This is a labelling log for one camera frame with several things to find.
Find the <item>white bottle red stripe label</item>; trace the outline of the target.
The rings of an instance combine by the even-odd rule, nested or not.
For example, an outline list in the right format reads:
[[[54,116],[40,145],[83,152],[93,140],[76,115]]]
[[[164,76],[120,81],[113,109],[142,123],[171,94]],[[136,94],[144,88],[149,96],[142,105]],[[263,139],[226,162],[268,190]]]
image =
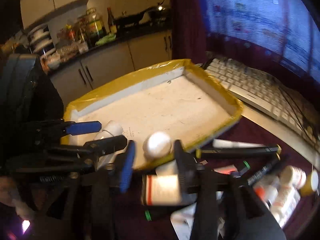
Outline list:
[[[146,206],[183,206],[196,201],[197,194],[180,191],[178,175],[144,175],[141,202]]]

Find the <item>white round cap bottle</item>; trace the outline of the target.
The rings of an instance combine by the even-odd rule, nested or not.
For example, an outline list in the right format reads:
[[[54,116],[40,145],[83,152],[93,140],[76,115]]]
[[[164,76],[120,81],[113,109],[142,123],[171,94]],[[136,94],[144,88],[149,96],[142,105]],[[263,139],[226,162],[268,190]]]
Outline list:
[[[171,137],[161,131],[152,133],[143,142],[144,156],[148,160],[155,160],[168,155],[171,148]]]

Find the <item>silver white marker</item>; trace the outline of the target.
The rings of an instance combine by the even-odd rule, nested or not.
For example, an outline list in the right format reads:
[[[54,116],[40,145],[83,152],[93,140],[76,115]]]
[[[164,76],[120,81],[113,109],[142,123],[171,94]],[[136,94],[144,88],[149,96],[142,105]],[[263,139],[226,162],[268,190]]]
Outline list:
[[[222,139],[214,139],[212,143],[213,148],[257,148],[264,147],[263,144],[254,144],[247,142],[238,142]]]

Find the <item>white tube red cap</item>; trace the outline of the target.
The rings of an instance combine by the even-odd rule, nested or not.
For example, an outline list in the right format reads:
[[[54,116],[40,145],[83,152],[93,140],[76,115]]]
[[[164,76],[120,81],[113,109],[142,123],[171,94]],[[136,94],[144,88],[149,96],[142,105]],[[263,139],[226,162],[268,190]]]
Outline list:
[[[278,176],[267,175],[253,186],[253,190],[283,228],[300,201],[297,189],[281,184]]]

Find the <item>black marker green cap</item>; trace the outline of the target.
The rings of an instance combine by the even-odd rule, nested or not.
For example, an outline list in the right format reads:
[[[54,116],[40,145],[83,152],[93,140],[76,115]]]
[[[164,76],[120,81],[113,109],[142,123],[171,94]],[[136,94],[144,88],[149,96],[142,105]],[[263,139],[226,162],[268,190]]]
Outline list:
[[[253,186],[259,180],[261,180],[265,175],[277,175],[280,171],[284,169],[289,156],[285,154],[284,156],[275,155],[271,157],[266,163],[264,163],[257,171],[252,175],[245,176],[241,179],[241,185]]]

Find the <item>yellow tape roll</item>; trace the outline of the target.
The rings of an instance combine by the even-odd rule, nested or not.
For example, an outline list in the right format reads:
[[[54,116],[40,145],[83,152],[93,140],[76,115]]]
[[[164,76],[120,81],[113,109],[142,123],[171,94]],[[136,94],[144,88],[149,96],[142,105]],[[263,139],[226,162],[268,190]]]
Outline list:
[[[316,170],[313,170],[306,178],[304,186],[300,189],[300,195],[307,197],[314,194],[319,185],[319,176]]]

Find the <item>kitchen cabinets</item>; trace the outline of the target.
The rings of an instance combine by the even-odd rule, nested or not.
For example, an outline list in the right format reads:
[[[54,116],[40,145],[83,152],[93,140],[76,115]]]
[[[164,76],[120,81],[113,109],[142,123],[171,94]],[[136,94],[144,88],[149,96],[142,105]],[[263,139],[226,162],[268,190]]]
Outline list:
[[[46,22],[56,51],[71,53],[53,60],[49,76],[64,104],[127,73],[168,61],[172,56],[171,31],[156,15],[169,13],[168,0],[20,0],[25,29]],[[96,8],[108,27],[110,7],[117,27],[116,39],[91,47],[86,34],[86,11]]]

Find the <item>yellow taped white tray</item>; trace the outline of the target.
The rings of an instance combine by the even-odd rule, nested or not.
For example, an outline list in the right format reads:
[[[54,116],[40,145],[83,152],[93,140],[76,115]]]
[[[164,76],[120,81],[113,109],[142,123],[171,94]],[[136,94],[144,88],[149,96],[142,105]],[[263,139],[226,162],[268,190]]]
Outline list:
[[[191,152],[236,124],[243,104],[189,59],[167,61],[126,74],[70,102],[67,121],[120,124],[136,143],[134,168],[152,169],[172,154],[150,161],[143,142],[155,132],[180,139]]]

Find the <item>maroon table cloth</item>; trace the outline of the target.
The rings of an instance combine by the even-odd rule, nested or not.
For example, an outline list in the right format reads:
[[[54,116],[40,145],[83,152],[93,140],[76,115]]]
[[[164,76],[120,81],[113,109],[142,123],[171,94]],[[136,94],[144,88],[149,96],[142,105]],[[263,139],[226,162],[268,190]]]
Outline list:
[[[236,140],[259,144],[278,144],[281,147],[280,162],[274,166],[274,171],[280,171],[286,165],[296,166],[306,172],[311,171],[311,163],[307,161],[298,149],[305,141],[293,137],[289,142],[282,135],[274,135],[258,124],[243,117],[239,123],[220,136],[221,139]],[[207,174],[207,180],[202,184],[204,189],[216,187],[227,191],[227,198],[222,201],[223,209],[230,209],[231,215],[227,222],[233,229],[237,220],[235,197],[232,196],[231,183],[242,183],[243,179],[233,179],[227,175]],[[177,207],[148,207],[141,204],[143,175],[134,173],[127,193],[114,198],[113,218],[115,239],[177,239],[174,228],[169,221],[172,211]],[[284,226],[287,239],[319,239],[319,198],[315,195],[303,197],[288,223]]]

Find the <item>white dish rack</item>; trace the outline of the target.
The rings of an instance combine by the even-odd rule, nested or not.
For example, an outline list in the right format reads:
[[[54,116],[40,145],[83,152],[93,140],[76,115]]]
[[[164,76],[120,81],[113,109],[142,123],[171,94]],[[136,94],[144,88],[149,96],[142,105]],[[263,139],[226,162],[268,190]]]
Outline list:
[[[29,49],[39,56],[52,55],[56,49],[47,24],[36,26],[27,34]]]

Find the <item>large glass jar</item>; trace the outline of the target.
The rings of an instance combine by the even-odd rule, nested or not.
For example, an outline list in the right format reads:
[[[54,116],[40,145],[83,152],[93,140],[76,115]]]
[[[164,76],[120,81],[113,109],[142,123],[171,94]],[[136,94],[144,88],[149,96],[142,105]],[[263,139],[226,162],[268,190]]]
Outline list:
[[[86,34],[91,47],[106,35],[103,18],[97,13],[96,8],[86,11]]]

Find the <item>green cloth on counter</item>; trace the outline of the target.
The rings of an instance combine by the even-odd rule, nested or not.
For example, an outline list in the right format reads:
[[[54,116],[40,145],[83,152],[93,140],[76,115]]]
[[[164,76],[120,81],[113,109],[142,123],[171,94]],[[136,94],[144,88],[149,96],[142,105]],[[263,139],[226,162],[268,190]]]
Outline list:
[[[107,34],[106,36],[102,37],[101,39],[99,39],[95,45],[96,46],[102,46],[106,43],[110,43],[110,42],[113,42],[114,40],[116,39],[116,34],[114,33],[109,33]]]

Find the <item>white computer keyboard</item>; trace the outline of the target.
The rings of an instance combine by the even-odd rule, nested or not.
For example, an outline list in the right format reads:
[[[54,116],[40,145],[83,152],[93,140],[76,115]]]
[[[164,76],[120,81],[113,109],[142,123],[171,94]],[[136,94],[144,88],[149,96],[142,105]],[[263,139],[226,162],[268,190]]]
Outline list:
[[[238,99],[281,122],[319,150],[319,114],[298,92],[233,59],[214,58],[203,68]]]

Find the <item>dark sauce bottle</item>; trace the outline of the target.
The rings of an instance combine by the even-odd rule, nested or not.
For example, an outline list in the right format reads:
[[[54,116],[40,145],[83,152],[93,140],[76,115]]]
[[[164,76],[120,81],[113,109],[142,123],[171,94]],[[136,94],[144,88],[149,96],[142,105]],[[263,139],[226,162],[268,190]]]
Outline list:
[[[117,27],[114,23],[114,16],[112,14],[111,8],[107,8],[107,13],[108,13],[108,27],[111,33],[116,34],[117,33]]]

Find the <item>monitor under maroon cloth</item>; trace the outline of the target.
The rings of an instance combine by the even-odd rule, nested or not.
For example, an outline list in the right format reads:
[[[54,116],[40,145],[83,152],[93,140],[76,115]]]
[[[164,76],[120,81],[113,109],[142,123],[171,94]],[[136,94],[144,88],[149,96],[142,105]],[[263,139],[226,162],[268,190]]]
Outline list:
[[[319,85],[319,23],[303,0],[170,0],[173,56],[204,62],[206,51],[283,82]]]

